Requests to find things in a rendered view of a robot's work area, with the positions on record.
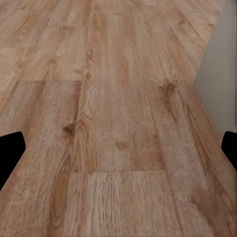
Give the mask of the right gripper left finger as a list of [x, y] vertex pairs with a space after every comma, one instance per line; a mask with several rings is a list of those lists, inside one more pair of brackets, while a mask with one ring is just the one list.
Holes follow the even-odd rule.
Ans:
[[25, 150], [25, 140], [21, 131], [0, 137], [0, 191]]

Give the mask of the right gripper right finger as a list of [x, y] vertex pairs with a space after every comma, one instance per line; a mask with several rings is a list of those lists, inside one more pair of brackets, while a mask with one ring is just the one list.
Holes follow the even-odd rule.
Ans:
[[221, 148], [237, 171], [237, 133], [226, 131]]

